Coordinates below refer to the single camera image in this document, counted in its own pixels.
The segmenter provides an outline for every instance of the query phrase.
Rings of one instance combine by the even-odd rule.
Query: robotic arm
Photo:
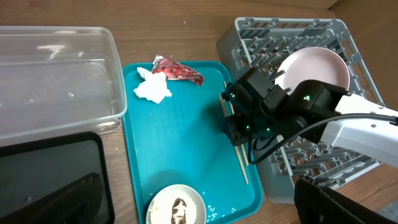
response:
[[[398,168],[398,112],[381,107],[344,88],[307,80],[288,94],[272,77],[252,68],[221,94],[236,114],[224,129],[231,142],[257,149],[260,140],[284,140],[268,149],[257,164],[297,136],[365,154]]]

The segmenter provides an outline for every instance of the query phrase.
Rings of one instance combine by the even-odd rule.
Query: wooden chopstick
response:
[[[229,108],[231,108],[232,114],[235,114],[234,107],[232,106],[232,103],[230,101],[229,101]],[[241,149],[242,149],[244,163],[246,164],[246,166],[248,166],[249,165],[249,161],[248,161],[248,157],[246,155],[246,150],[245,150],[243,144],[241,145]]]
[[[221,97],[221,95],[218,96],[218,100],[220,101],[220,106],[221,106],[221,109],[223,110],[224,117],[227,117],[228,114],[227,114],[227,112],[226,112],[224,100],[223,100],[223,98]],[[246,181],[246,184],[249,184],[248,177],[247,177],[247,175],[246,175],[246,171],[245,171],[244,166],[243,166],[241,153],[239,152],[239,148],[238,148],[237,146],[235,146],[235,153],[236,153],[236,156],[238,157],[239,164],[241,165],[243,177],[244,177],[244,179],[245,179],[245,181]]]

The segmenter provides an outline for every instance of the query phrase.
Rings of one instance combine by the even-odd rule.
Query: pink plate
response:
[[[294,90],[305,80],[320,80],[346,90],[349,87],[349,72],[343,59],[325,48],[309,47],[298,50],[282,62],[278,72],[281,70],[285,70],[285,74],[275,79],[275,84],[283,89]]]

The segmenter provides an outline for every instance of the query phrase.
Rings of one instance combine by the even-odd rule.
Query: clear plastic container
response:
[[[122,68],[102,27],[0,27],[0,146],[116,130]]]

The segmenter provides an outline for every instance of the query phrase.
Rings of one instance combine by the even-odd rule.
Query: chopsticks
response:
[[[220,106],[221,106],[221,109],[223,110],[223,115],[224,115],[224,117],[227,117],[228,114],[227,114],[227,112],[226,112],[224,100],[223,100],[223,98],[221,97],[221,95],[218,96],[218,100],[220,101]],[[234,110],[233,110],[233,107],[232,107],[231,102],[229,102],[229,106],[231,107],[231,112],[232,112],[232,114],[234,114]],[[243,150],[243,157],[245,158],[246,165],[248,165],[249,162],[248,162],[248,159],[247,159],[247,157],[246,157],[246,153],[244,152],[244,148],[242,148],[242,150]],[[235,146],[235,153],[236,153],[236,156],[238,157],[239,164],[241,165],[243,177],[244,177],[244,179],[245,179],[245,181],[246,181],[246,184],[249,184],[248,177],[247,177],[247,175],[246,175],[246,170],[244,169],[243,162],[242,162],[242,157],[241,157],[241,153],[239,152],[239,147],[238,147],[238,146]]]

